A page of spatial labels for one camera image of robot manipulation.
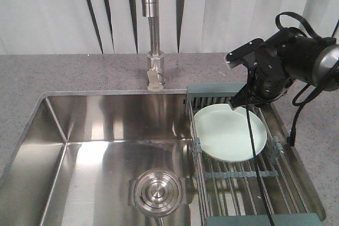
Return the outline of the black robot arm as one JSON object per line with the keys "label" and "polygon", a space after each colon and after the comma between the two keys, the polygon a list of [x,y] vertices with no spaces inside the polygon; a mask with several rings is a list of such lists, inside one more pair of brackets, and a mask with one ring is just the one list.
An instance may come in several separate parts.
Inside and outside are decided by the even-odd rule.
{"label": "black robot arm", "polygon": [[248,70],[246,85],[229,100],[231,108],[276,101],[294,80],[325,91],[338,89],[338,44],[304,36],[298,28],[283,28],[267,40],[254,39],[228,53],[229,68],[240,64]]}

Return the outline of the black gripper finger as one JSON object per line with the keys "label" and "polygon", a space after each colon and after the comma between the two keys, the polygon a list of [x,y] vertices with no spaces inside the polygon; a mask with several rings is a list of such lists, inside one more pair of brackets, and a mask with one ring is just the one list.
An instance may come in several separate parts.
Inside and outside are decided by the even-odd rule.
{"label": "black gripper finger", "polygon": [[228,104],[232,110],[235,110],[238,107],[243,107],[246,105],[248,106],[253,105],[254,104],[253,93],[249,88],[249,85],[248,84],[244,85],[243,88],[229,100]]}

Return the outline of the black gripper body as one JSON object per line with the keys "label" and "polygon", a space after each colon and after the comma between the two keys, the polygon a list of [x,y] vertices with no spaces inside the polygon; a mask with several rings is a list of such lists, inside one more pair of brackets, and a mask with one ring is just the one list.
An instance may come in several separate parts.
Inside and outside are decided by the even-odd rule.
{"label": "black gripper body", "polygon": [[277,100],[287,92],[293,79],[284,67],[284,54],[288,40],[268,39],[252,42],[247,81],[248,102],[265,104]]}

